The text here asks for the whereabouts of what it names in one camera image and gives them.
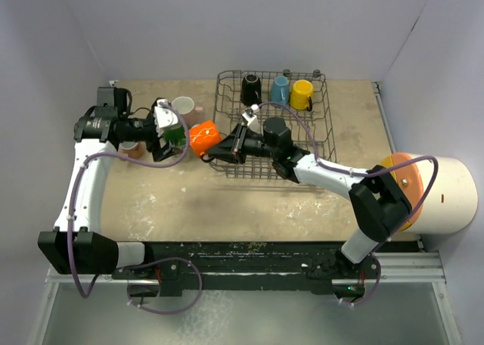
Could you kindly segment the cream white mug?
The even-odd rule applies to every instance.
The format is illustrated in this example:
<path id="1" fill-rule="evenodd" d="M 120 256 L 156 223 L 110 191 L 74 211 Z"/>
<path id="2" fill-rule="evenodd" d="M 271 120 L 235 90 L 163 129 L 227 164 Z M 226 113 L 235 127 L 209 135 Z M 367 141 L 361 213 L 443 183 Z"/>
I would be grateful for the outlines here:
<path id="1" fill-rule="evenodd" d="M 171 127 L 167 129 L 161 137 L 164 141 L 173 141 L 177 147 L 181 148 L 181 153 L 175 155 L 173 157 L 179 157 L 182 155 L 183 150 L 185 149 L 186 144 L 186 134 L 182 125 L 177 125 L 175 127 Z"/>

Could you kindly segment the orange mug black handle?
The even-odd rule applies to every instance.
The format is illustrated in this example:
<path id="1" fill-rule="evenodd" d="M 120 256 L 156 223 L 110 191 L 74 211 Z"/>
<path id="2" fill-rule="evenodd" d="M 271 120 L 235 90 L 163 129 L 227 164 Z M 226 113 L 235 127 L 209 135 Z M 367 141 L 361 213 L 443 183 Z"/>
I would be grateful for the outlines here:
<path id="1" fill-rule="evenodd" d="M 189 129 L 190 146 L 198 158 L 222 141 L 222 136 L 212 120 L 207 120 Z"/>

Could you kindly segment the small salmon pink cup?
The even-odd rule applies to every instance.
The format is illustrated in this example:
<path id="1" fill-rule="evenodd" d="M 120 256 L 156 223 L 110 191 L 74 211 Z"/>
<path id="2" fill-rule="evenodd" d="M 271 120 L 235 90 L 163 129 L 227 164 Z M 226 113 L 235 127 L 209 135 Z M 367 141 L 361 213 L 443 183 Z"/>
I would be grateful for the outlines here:
<path id="1" fill-rule="evenodd" d="M 122 155 L 121 160 L 126 160 L 127 157 L 132 159 L 140 159 L 145 152 L 143 142 L 124 141 L 119 144 L 119 153 Z"/>

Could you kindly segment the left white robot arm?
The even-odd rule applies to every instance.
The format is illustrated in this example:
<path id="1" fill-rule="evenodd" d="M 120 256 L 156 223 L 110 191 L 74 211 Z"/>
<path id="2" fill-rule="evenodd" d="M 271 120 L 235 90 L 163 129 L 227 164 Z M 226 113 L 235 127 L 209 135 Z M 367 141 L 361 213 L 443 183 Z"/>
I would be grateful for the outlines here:
<path id="1" fill-rule="evenodd" d="M 75 158 L 67 196 L 51 231 L 41 232 L 38 246 L 62 275 L 102 275 L 120 267 L 138 278 L 150 277 L 155 259 L 141 242 L 120 242 L 101 234 L 101 209 L 107 177 L 122 143 L 144 142 L 152 167 L 170 156 L 171 145 L 161 145 L 168 129 L 180 123 L 164 98 L 152 103 L 145 118 L 134 118 L 128 89 L 100 87 L 97 103 L 74 126 Z"/>

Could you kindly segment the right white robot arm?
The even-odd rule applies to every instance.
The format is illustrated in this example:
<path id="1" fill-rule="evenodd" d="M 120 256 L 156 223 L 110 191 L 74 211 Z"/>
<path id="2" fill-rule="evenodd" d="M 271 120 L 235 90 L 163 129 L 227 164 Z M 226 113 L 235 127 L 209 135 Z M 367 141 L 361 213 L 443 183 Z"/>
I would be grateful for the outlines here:
<path id="1" fill-rule="evenodd" d="M 337 271 L 345 278 L 363 269 L 363 260 L 404 222 L 412 205 L 402 189 L 382 166 L 372 170 L 331 163 L 298 147 L 284 119 L 268 118 L 262 133 L 239 123 L 220 143 L 208 149 L 209 157 L 226 163 L 243 164 L 248 156 L 271 160 L 274 171 L 297 184 L 313 185 L 349 200 L 358 224 L 340 249 Z"/>

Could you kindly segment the pink faceted mug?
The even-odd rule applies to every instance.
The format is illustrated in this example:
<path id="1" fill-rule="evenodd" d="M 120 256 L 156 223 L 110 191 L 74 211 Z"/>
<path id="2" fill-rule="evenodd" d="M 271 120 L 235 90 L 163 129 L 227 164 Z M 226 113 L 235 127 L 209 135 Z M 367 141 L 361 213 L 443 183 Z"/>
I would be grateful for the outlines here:
<path id="1" fill-rule="evenodd" d="M 197 106 L 192 98 L 180 96 L 175 98 L 171 105 L 181 114 L 188 126 L 192 127 L 203 122 L 203 107 Z"/>

